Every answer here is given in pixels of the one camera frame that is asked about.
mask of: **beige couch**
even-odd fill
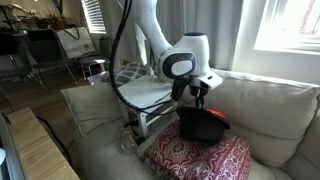
[[[226,133],[249,141],[249,179],[320,179],[320,87],[214,71],[224,82],[205,97],[206,107],[221,111],[230,119],[231,130]],[[139,156],[168,122],[156,127],[156,132],[139,146],[137,155],[127,156],[117,137],[123,121],[109,84],[62,92],[79,125],[75,139],[87,179],[157,179]],[[186,90],[183,99],[187,102],[192,98]]]

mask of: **floor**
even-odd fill
[[[60,92],[61,89],[85,86],[89,83],[83,79],[81,73],[73,69],[78,84],[72,80],[65,70],[61,72],[47,72],[44,74],[49,92],[44,92],[32,79],[19,82],[0,82],[5,94],[15,111],[30,107],[36,116],[49,122],[62,143],[68,147],[73,141],[76,124],[69,111],[68,105]],[[12,111],[0,96],[0,112],[10,114]],[[72,143],[69,153],[73,161],[73,168],[81,179],[83,171],[80,165],[77,145]]]

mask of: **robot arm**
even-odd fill
[[[165,76],[174,79],[173,99],[178,99],[189,85],[202,108],[203,96],[222,83],[222,78],[210,70],[209,43],[202,33],[187,33],[171,46],[161,32],[156,17],[158,0],[132,0],[131,18],[139,25],[153,49],[156,62]],[[125,0],[118,0],[124,5]]]

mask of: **window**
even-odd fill
[[[320,0],[267,0],[255,49],[320,55]]]
[[[81,0],[90,33],[106,34],[99,0]]]

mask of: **red patterned pillow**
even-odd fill
[[[249,176],[249,143],[225,135],[217,144],[179,136],[179,121],[170,124],[150,147],[149,158],[178,179],[245,180]]]

